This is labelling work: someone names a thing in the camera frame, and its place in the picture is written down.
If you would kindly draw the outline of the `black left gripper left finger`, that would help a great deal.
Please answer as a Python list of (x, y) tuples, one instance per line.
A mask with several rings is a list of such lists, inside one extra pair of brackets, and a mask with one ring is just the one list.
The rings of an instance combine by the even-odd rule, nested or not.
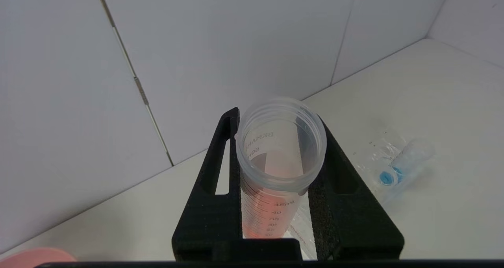
[(242, 239), (241, 177), (230, 146), (228, 193), (216, 194), (226, 143), (235, 141), (239, 109), (225, 112), (216, 126), (191, 194), (172, 236), (177, 261), (230, 261), (232, 244)]

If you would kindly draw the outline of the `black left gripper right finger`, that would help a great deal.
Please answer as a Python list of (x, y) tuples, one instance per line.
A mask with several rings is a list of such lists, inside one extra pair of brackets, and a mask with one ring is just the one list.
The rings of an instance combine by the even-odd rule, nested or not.
[(308, 206), (317, 261), (398, 260), (405, 240), (321, 117), (307, 162)]

